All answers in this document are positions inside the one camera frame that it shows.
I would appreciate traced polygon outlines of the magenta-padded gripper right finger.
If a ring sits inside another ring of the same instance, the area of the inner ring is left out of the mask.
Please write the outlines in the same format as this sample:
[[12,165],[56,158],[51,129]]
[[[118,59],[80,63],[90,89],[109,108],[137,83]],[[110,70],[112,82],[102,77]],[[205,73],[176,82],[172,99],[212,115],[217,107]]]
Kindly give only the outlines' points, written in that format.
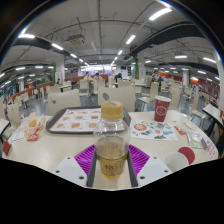
[[129,145],[127,161],[133,188],[143,187],[172,173],[159,157],[149,156],[133,145]]

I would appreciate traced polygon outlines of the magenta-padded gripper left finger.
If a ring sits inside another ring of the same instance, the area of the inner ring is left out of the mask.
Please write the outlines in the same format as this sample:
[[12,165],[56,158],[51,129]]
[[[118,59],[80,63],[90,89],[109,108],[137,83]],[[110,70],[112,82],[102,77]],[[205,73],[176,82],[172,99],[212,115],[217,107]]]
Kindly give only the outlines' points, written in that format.
[[92,187],[96,169],[95,146],[91,145],[75,156],[66,156],[53,173],[81,187]]

